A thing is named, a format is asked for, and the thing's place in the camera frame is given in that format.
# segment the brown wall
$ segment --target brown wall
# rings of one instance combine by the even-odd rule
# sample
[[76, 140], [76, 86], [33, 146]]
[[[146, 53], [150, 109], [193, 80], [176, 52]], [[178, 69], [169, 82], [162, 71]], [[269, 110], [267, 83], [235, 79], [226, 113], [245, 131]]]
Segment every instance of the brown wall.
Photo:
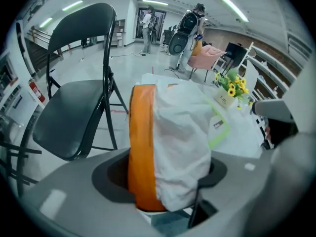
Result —
[[[263, 43], [262, 41], [253, 39], [245, 35], [232, 33], [228, 31], [216, 30], [216, 29], [205, 29], [203, 41], [206, 41], [207, 43], [212, 43], [214, 47], [219, 48], [220, 50], [225, 50], [229, 42], [232, 42], [234, 44], [241, 43], [246, 48], [248, 48], [250, 44], [253, 42], [254, 46], [264, 50], [265, 52], [267, 52], [268, 54], [276, 58], [280, 63], [286, 66], [294, 75], [298, 76], [298, 74], [301, 71], [301, 69], [291, 59], [286, 57], [283, 53], [277, 51], [275, 48], [269, 46], [268, 44]], [[255, 55], [254, 50], [250, 52], [250, 55], [251, 56]], [[259, 61], [262, 61], [262, 59], [258, 56], [256, 56], [255, 58]], [[276, 68], [271, 66], [269, 63], [268, 63], [268, 67], [288, 86], [291, 85], [291, 83], [278, 70], [276, 70]], [[262, 72], [262, 70], [258, 68], [257, 70], [259, 74], [264, 77], [267, 85], [269, 85], [271, 89], [274, 89], [276, 86], [275, 82], [272, 79], [270, 79], [264, 72]], [[255, 88], [260, 90], [264, 96], [271, 97], [271, 95], [261, 85], [261, 83], [257, 82]], [[277, 89], [277, 95], [278, 97], [281, 97], [283, 95], [283, 92], [279, 88]]]

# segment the white ceiling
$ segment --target white ceiling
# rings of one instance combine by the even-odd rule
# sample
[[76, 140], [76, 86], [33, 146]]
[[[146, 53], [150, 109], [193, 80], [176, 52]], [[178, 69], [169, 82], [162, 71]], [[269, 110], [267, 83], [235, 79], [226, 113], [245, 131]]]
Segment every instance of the white ceiling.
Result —
[[[198, 2], [206, 6], [207, 28], [223, 29], [265, 41], [288, 54], [288, 33], [313, 47], [312, 38], [296, 10], [288, 0], [231, 0], [246, 15], [245, 23], [221, 0], [157, 0], [168, 6], [154, 4], [157, 9], [183, 15]], [[140, 6], [147, 6], [138, 0]]]

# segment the ceiling light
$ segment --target ceiling light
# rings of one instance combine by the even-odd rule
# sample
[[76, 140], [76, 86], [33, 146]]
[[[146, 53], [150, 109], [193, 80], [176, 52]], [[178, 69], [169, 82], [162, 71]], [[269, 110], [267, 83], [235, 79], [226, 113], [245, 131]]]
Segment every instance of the ceiling light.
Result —
[[74, 2], [74, 3], [70, 4], [70, 5], [68, 5], [67, 7], [63, 8], [63, 11], [68, 10], [68, 9], [70, 9], [71, 7], [74, 7], [75, 5], [77, 5], [77, 4], [79, 4], [79, 3], [82, 3], [82, 2], [83, 2], [82, 0], [79, 0], [79, 1], [77, 1], [77, 2]]
[[53, 18], [47, 18], [43, 23], [41, 23], [39, 25], [40, 28], [44, 27], [50, 20], [52, 20]]
[[244, 22], [249, 22], [247, 17], [239, 10], [239, 8], [230, 0], [223, 0], [230, 8], [233, 9], [234, 12], [238, 14], [238, 16], [244, 21]]
[[157, 2], [157, 1], [152, 1], [152, 0], [143, 0], [143, 2], [153, 2], [153, 3], [159, 3], [159, 4], [163, 4], [163, 5], [168, 5], [165, 2]]

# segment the flower pot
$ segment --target flower pot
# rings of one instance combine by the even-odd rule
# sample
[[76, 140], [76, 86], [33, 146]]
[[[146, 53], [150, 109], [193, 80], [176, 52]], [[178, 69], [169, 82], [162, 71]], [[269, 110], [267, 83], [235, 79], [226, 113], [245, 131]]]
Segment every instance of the flower pot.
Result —
[[227, 91], [223, 87], [218, 88], [214, 98], [216, 102], [226, 109], [231, 106], [235, 100], [234, 97], [228, 95]]

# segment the white shirt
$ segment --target white shirt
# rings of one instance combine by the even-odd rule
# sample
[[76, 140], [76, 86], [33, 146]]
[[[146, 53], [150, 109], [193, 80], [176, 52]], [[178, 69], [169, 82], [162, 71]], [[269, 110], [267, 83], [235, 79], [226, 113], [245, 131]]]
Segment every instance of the white shirt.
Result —
[[150, 13], [145, 15], [144, 19], [142, 20], [142, 23], [145, 23], [143, 25], [143, 28], [148, 28], [151, 17], [152, 17], [152, 15]]

